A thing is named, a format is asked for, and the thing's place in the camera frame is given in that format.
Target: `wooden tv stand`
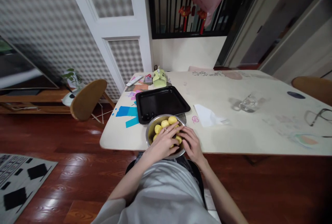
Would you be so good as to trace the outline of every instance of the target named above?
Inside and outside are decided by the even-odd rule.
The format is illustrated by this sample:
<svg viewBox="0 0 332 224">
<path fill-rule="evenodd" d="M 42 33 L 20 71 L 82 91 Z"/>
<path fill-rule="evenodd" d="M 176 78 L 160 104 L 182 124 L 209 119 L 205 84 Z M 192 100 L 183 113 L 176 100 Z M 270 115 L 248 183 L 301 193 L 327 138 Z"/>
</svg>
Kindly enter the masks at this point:
<svg viewBox="0 0 332 224">
<path fill-rule="evenodd" d="M 70 114 L 70 108 L 62 104 L 61 101 L 68 93 L 66 88 L 60 88 L 42 90 L 37 95 L 1 95 L 0 113 Z"/>
</svg>

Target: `wooden floor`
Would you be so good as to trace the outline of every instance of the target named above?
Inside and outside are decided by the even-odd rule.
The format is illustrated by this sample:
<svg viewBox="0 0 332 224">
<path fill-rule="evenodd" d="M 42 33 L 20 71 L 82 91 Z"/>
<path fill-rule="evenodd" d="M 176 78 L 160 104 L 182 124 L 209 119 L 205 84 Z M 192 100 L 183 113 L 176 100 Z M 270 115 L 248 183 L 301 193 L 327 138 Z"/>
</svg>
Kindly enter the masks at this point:
<svg viewBox="0 0 332 224">
<path fill-rule="evenodd" d="M 58 162 L 17 223 L 93 220 L 135 159 L 101 149 L 100 136 L 70 115 L 0 115 L 0 153 Z M 241 155 L 206 157 L 249 223 L 323 223 L 331 210 L 331 158 L 275 156 L 252 166 Z"/>
</svg>

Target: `baking tray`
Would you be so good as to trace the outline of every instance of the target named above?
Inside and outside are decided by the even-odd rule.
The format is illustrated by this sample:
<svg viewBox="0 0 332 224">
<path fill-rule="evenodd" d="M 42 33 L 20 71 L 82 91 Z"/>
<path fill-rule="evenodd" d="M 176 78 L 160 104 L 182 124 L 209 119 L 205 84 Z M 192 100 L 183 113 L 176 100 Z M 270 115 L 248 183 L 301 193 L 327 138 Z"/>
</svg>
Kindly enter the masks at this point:
<svg viewBox="0 0 332 224">
<path fill-rule="evenodd" d="M 174 86 L 136 94 L 138 121 L 148 124 L 161 114 L 177 115 L 190 111 L 190 106 Z"/>
</svg>

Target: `glass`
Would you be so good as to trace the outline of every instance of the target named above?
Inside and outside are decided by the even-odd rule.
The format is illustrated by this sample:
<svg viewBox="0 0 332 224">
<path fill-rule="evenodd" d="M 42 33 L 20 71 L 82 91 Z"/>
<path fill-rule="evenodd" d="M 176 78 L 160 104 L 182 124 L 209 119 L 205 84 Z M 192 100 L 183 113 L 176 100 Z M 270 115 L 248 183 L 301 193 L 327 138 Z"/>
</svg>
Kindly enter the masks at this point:
<svg viewBox="0 0 332 224">
<path fill-rule="evenodd" d="M 320 110 L 320 112 L 316 115 L 314 121 L 311 123 L 310 126 L 314 126 L 318 117 L 321 117 L 327 121 L 332 121 L 332 111 L 329 109 L 326 109 L 326 108 L 323 108 L 322 110 Z"/>
<path fill-rule="evenodd" d="M 267 100 L 260 92 L 252 92 L 240 103 L 240 108 L 249 113 L 257 111 Z"/>
</svg>

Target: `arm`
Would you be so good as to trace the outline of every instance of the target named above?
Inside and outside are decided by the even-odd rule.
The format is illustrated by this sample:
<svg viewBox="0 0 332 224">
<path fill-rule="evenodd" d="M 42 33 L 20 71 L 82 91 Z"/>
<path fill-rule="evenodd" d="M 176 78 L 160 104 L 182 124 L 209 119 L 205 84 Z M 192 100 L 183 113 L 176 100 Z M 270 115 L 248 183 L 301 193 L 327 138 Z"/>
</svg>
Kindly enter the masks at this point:
<svg viewBox="0 0 332 224">
<path fill-rule="evenodd" d="M 194 130 L 189 127 L 184 127 L 182 131 L 185 133 L 180 132 L 179 135 L 184 138 L 182 140 L 183 146 L 190 159 L 193 160 L 203 172 L 221 221 L 226 224 L 248 224 L 240 209 L 203 156 L 200 141 Z"/>
<path fill-rule="evenodd" d="M 179 148 L 178 146 L 170 148 L 173 144 L 179 145 L 179 142 L 176 139 L 172 139 L 174 134 L 184 127 L 180 126 L 174 128 L 178 123 L 179 122 L 176 122 L 168 127 L 167 129 L 169 131 L 165 131 L 165 128 L 160 131 L 156 140 L 144 152 L 141 159 L 121 179 L 108 197 L 108 200 L 124 198 L 126 204 L 129 204 L 132 201 L 144 172 L 154 163 L 173 154 Z"/>
</svg>

